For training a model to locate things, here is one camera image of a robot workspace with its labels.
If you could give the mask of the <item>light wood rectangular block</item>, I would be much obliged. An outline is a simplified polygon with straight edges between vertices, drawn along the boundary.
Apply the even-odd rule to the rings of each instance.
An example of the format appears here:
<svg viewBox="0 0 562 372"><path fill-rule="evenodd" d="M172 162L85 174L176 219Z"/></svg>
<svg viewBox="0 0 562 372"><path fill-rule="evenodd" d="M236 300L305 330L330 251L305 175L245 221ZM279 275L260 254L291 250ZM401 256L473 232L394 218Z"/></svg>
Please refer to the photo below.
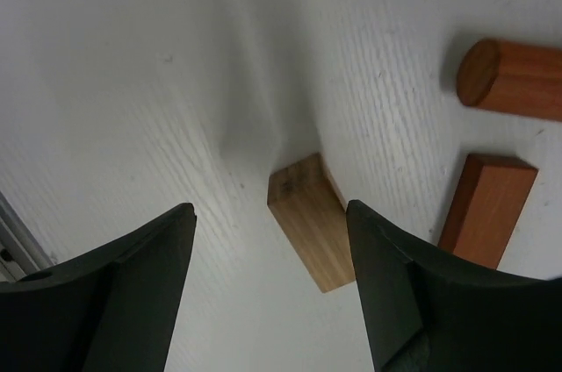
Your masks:
<svg viewBox="0 0 562 372"><path fill-rule="evenodd" d="M356 280L347 203L321 154L271 174L267 206L321 292Z"/></svg>

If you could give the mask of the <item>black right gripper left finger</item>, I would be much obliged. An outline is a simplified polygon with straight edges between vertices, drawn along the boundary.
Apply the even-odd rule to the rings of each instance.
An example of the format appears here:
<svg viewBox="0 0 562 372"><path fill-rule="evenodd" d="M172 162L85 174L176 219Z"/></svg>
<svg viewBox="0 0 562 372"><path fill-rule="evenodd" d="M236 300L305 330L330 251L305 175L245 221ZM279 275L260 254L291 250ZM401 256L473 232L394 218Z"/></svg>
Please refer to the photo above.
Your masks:
<svg viewBox="0 0 562 372"><path fill-rule="evenodd" d="M1 285L3 371L162 371L196 230L182 203L105 245Z"/></svg>

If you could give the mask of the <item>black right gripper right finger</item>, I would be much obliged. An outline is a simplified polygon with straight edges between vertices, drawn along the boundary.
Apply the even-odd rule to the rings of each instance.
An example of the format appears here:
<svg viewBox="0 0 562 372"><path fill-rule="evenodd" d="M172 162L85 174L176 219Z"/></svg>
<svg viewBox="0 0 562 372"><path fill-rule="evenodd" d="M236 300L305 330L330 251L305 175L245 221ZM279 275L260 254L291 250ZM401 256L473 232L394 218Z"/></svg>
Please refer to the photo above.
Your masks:
<svg viewBox="0 0 562 372"><path fill-rule="evenodd" d="M561 281L465 261L361 201L346 210L377 371L558 371Z"/></svg>

